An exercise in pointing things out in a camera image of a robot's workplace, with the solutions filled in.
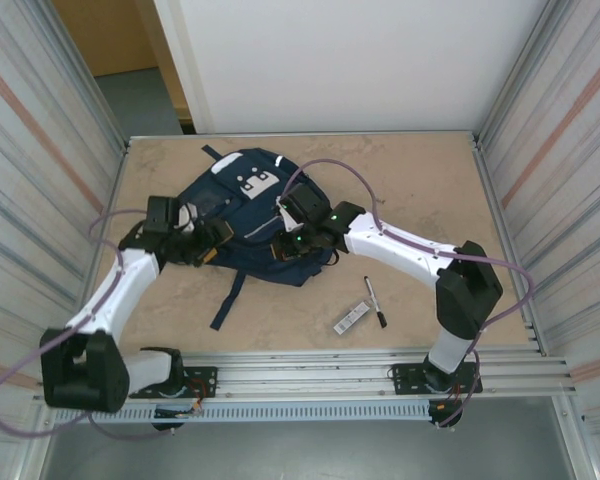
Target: navy backpack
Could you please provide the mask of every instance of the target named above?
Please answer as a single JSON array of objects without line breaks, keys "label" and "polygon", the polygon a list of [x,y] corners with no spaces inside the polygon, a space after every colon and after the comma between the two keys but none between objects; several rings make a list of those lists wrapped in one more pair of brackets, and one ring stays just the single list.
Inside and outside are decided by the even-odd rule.
[{"label": "navy backpack", "polygon": [[[273,257],[271,241],[284,229],[276,215],[276,198],[298,166],[282,155],[261,148],[238,150],[222,156],[209,145],[202,150],[215,164],[198,177],[178,199],[195,205],[199,219],[220,217],[229,223],[234,236],[218,248],[209,265],[236,270],[229,295],[218,310],[211,328],[219,330],[247,275],[267,282],[300,287],[327,265],[333,249],[281,262]],[[320,197],[326,195],[307,175],[296,182],[305,183]]]}]

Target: floor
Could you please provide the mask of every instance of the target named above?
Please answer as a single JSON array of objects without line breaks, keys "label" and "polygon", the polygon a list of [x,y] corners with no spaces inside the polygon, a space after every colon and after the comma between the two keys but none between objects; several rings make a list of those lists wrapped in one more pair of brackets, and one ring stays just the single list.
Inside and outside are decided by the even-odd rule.
[{"label": "floor", "polygon": [[548,398],[478,399],[454,432],[421,421],[195,424],[130,443],[80,425],[52,440],[44,472],[46,480],[574,478]]},{"label": "floor", "polygon": [[96,83],[127,137],[182,135],[157,68],[97,77]]},{"label": "floor", "polygon": [[[212,163],[200,148],[209,142],[228,153],[260,146],[298,163],[337,158],[358,169],[376,188],[383,220],[432,240],[461,245],[471,239],[502,258],[468,137],[463,133],[215,137],[133,140],[116,209],[146,208],[148,195],[177,195]],[[368,205],[368,194],[352,175],[321,165],[312,178],[337,203]],[[118,241],[138,221],[115,217],[110,238]],[[101,278],[113,261],[103,258]],[[515,302],[509,275],[498,269],[505,295],[496,309]],[[387,316],[381,329],[373,314],[338,336],[333,325],[367,298],[368,275]],[[435,295],[424,284],[376,260],[343,255],[301,288],[249,278],[219,332],[209,328],[229,292],[234,272],[167,265],[142,296],[123,332],[121,346],[147,345],[197,351],[275,351],[430,346],[439,325]],[[519,314],[489,328],[484,344],[524,344]]]}]

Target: wooden table surface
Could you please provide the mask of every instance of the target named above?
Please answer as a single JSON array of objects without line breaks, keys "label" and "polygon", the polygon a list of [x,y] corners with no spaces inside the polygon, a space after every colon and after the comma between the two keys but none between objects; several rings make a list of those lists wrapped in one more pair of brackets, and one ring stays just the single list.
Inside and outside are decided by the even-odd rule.
[{"label": "wooden table surface", "polygon": [[[115,209],[145,208],[149,195],[179,194],[212,164],[200,150],[207,143],[222,154],[262,147],[299,164],[316,158],[342,160],[371,183],[384,221],[443,243],[473,240],[489,255],[503,258],[468,137],[462,133],[135,139]],[[332,205],[341,200],[369,205],[366,191],[350,173],[331,165],[310,168]],[[138,220],[138,215],[114,217],[108,237],[117,242]],[[113,255],[106,252],[99,279],[112,261]],[[338,336],[333,325],[368,297],[365,275],[373,282],[389,326],[381,329],[371,312]],[[496,311],[515,301],[508,273],[498,269],[498,275],[505,293]],[[431,290],[375,260],[342,255],[337,266],[326,268],[301,288],[248,278],[220,331],[212,330],[209,324],[233,277],[233,271],[219,267],[168,265],[129,319],[122,349],[154,345],[183,352],[235,352],[430,346],[440,329]],[[493,325],[482,339],[489,345],[526,342],[519,314]]]}]

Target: backpack strap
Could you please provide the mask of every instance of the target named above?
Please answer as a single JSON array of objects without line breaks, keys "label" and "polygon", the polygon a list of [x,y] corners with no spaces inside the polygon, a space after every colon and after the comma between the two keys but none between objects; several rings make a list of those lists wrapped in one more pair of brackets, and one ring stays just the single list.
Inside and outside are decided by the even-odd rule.
[{"label": "backpack strap", "polygon": [[229,314],[229,310],[233,306],[233,302],[236,301],[238,295],[240,295],[240,290],[242,290],[242,285],[244,284],[244,280],[247,278],[247,274],[238,270],[236,272],[236,276],[233,279],[233,285],[231,285],[231,290],[229,291],[229,295],[224,299],[218,313],[216,313],[213,322],[209,325],[214,330],[220,330],[224,319],[227,318]]},{"label": "backpack strap", "polygon": [[210,145],[202,147],[202,151],[213,158],[216,162],[222,159],[222,155],[216,152]]}]

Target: black mounting plate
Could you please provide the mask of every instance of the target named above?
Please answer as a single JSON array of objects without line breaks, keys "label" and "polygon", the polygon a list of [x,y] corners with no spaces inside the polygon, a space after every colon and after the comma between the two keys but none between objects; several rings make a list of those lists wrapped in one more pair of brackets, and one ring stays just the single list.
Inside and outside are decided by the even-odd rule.
[{"label": "black mounting plate", "polygon": [[[142,399],[173,399],[173,398],[213,398],[216,396],[216,387],[218,386],[218,368],[217,367],[184,367],[185,385],[175,395],[166,395],[161,393],[153,385],[138,390],[129,395],[129,398]],[[206,392],[202,391],[200,382],[192,382],[190,379],[200,380],[204,383]]]},{"label": "black mounting plate", "polygon": [[[424,366],[422,363],[397,363],[391,366],[390,379],[393,380],[393,387],[396,395],[430,395],[440,393],[432,391],[424,378]],[[473,384],[476,373],[476,364],[473,362],[461,363],[456,371],[455,385],[460,385],[460,393],[468,393]],[[482,380],[478,379],[478,384],[474,393],[482,392]]]}]

